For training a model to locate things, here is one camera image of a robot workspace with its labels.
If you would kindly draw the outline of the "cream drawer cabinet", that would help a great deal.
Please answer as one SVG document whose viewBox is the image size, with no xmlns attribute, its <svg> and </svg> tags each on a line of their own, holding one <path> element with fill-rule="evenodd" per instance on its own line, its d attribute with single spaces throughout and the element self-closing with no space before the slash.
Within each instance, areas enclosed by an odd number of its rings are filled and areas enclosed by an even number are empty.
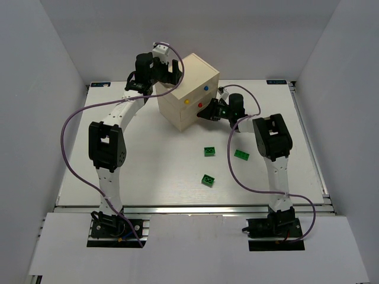
<svg viewBox="0 0 379 284">
<path fill-rule="evenodd" d="M 158 97 L 160 113 L 174 126 L 178 125 L 180 110 L 176 107 L 177 97 L 182 97 L 211 79 L 220 78 L 220 72 L 211 64 L 192 53 L 183 59 L 185 75 L 181 84 L 171 93 Z"/>
</svg>

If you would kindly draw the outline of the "green lego brick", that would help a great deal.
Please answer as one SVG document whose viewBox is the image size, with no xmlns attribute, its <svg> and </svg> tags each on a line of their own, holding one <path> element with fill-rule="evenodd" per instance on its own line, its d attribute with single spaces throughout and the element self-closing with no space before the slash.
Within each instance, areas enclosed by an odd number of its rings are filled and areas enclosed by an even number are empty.
<svg viewBox="0 0 379 284">
<path fill-rule="evenodd" d="M 208 187 L 212 187 L 214 184 L 214 181 L 215 181 L 215 178 L 213 178 L 212 176 L 204 175 L 202 180 L 201 180 L 201 183 L 203 185 L 208 186 Z"/>
<path fill-rule="evenodd" d="M 204 156 L 205 157 L 211 157 L 216 154 L 216 149 L 215 147 L 205 147 L 204 148 Z"/>
</svg>

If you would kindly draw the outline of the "green lego plate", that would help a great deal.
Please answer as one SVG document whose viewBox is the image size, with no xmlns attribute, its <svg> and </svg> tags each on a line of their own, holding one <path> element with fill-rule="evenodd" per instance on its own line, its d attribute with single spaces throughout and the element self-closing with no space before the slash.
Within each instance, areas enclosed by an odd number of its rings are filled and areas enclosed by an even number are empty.
<svg viewBox="0 0 379 284">
<path fill-rule="evenodd" d="M 238 149 L 235 150 L 234 156 L 245 161 L 248 161 L 249 159 L 249 153 L 246 153 Z"/>
</svg>

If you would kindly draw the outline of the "green lego brick front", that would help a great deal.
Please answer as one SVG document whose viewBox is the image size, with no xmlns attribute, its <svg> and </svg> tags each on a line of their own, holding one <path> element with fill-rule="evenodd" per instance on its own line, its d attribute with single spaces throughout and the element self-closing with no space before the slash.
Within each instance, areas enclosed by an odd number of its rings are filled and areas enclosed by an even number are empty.
<svg viewBox="0 0 379 284">
<path fill-rule="evenodd" d="M 201 180 L 201 183 L 203 185 L 208 186 L 208 187 L 212 187 L 214 184 L 214 181 L 215 181 L 215 178 L 213 178 L 212 176 L 204 175 L 202 180 Z"/>
</svg>

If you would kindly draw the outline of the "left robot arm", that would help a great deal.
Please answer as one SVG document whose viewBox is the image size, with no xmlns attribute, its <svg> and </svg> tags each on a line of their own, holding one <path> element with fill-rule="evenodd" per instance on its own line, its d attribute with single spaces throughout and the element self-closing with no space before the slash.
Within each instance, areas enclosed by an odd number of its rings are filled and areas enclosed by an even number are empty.
<svg viewBox="0 0 379 284">
<path fill-rule="evenodd" d="M 147 102 L 155 83 L 177 85 L 182 76 L 178 61 L 169 60 L 168 53 L 164 50 L 137 55 L 135 70 L 127 78 L 124 102 L 117 104 L 102 121 L 89 125 L 89 158 L 101 190 L 99 211 L 91 215 L 111 236 L 122 235 L 126 229 L 126 221 L 120 217 L 120 168 L 127 155 L 124 131 Z"/>
</svg>

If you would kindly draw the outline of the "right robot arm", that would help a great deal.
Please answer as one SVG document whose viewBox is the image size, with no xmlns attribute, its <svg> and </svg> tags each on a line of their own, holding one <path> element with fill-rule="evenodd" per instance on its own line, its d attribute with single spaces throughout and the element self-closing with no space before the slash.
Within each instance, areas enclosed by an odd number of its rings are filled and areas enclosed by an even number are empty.
<svg viewBox="0 0 379 284">
<path fill-rule="evenodd" d="M 211 99 L 197 117 L 209 121 L 228 120 L 233 132 L 253 133 L 257 149 L 268 173 L 268 215 L 250 220 L 242 231 L 251 238 L 288 237 L 295 223 L 295 210 L 289 196 L 287 165 L 293 141 L 281 114 L 253 118 L 245 113 L 243 96 L 229 95 L 229 101 Z"/>
</svg>

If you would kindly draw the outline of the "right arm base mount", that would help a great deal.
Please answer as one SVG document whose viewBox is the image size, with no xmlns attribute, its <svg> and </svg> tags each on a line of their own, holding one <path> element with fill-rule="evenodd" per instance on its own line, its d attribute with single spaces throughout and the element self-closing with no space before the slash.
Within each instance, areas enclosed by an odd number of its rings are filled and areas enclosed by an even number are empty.
<svg viewBox="0 0 379 284">
<path fill-rule="evenodd" d="M 304 251 L 300 220 L 293 207 L 286 211 L 269 210 L 266 218 L 247 219 L 242 232 L 248 235 L 249 250 L 253 252 Z"/>
</svg>

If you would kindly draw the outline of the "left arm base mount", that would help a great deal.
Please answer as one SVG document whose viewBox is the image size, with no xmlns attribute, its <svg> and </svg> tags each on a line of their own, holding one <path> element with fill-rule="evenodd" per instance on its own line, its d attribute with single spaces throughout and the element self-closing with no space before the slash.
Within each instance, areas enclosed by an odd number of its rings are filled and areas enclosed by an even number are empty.
<svg viewBox="0 0 379 284">
<path fill-rule="evenodd" d="M 91 212 L 91 226 L 86 246 L 89 248 L 141 249 L 147 240 L 148 220 L 129 219 L 130 224 L 118 215 Z"/>
</svg>

